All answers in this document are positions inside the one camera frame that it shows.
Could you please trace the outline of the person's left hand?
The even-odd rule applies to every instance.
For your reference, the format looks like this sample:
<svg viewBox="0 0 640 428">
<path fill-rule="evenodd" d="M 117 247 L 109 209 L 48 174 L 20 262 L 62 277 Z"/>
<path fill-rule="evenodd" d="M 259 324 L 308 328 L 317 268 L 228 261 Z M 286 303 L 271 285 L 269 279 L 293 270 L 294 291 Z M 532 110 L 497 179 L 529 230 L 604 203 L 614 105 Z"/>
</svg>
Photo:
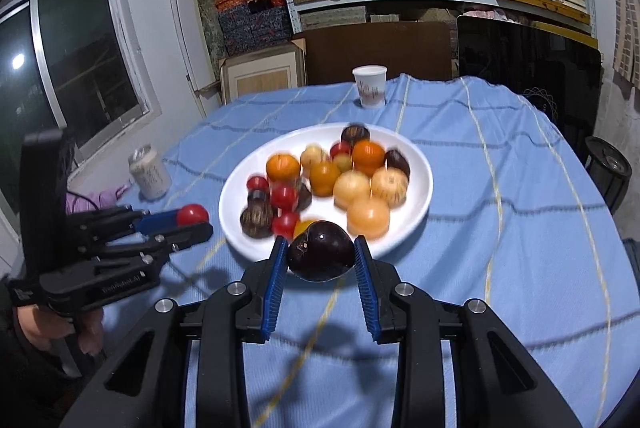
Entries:
<svg viewBox="0 0 640 428">
<path fill-rule="evenodd" d="M 38 350 L 50 351 L 52 342 L 75 333 L 74 326 L 66 318 L 55 313 L 31 306 L 14 310 L 17 325 L 25 338 Z M 80 317 L 81 329 L 78 346 L 82 353 L 96 356 L 103 348 L 103 310 L 93 310 Z"/>
</svg>

